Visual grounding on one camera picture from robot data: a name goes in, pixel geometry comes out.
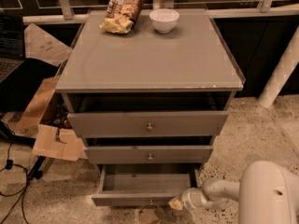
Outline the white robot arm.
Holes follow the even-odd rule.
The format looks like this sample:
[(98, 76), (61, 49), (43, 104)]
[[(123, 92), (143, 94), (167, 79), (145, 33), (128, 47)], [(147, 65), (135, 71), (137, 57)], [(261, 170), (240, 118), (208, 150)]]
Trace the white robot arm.
[(298, 224), (299, 176), (271, 161), (251, 163), (238, 182), (206, 179), (173, 198), (175, 210), (222, 210), (238, 203), (238, 224)]

